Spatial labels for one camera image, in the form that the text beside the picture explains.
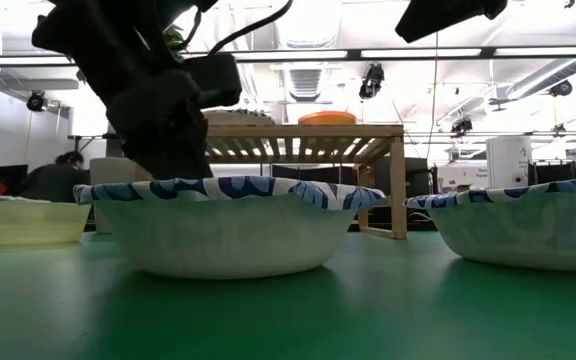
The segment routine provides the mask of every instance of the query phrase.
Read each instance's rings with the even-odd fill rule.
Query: wooden slatted shelf
[[[359,227],[367,234],[405,239],[403,135],[401,125],[211,125],[206,156],[213,164],[352,163],[357,164],[358,184],[370,187],[370,166],[390,153],[389,202],[396,204],[392,230],[370,228],[368,214],[359,217]]]

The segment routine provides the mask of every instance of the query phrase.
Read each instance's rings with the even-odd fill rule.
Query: security camera
[[[472,130],[472,120],[468,116],[463,116],[452,123],[452,132],[465,133]]]
[[[548,90],[548,94],[553,97],[568,96],[570,93],[572,93],[572,84],[568,80],[562,81]]]
[[[370,64],[370,68],[361,82],[359,98],[363,101],[377,96],[381,90],[381,82],[384,81],[384,79],[384,69],[381,67],[381,64]]]
[[[46,93],[41,90],[34,90],[30,98],[28,98],[28,102],[26,103],[26,107],[30,111],[34,112],[44,112],[48,109],[48,100],[46,100]]]

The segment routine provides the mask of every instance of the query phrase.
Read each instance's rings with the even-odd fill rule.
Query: paper bowl
[[[90,206],[0,198],[0,245],[48,245],[76,242]]]
[[[151,273],[241,279],[326,262],[358,211],[384,194],[268,177],[77,186],[112,224],[128,258]]]
[[[405,205],[427,210],[448,247],[464,258],[576,271],[576,180],[420,196]]]

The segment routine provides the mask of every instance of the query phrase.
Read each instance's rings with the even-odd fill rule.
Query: green tabletop
[[[350,234],[323,268],[230,282],[137,272],[110,238],[0,248],[3,359],[576,359],[576,274],[437,233]]]

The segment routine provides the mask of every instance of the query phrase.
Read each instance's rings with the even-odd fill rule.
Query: blue patterned bowl rim
[[[382,204],[386,198],[383,192],[364,187],[261,176],[77,185],[74,188],[79,204],[177,198],[187,201],[237,200],[287,194],[326,210],[361,210]]]
[[[406,199],[404,206],[412,209],[440,209],[473,203],[505,203],[517,201],[524,195],[531,193],[576,194],[576,179],[511,189],[470,190],[461,193],[423,195]]]

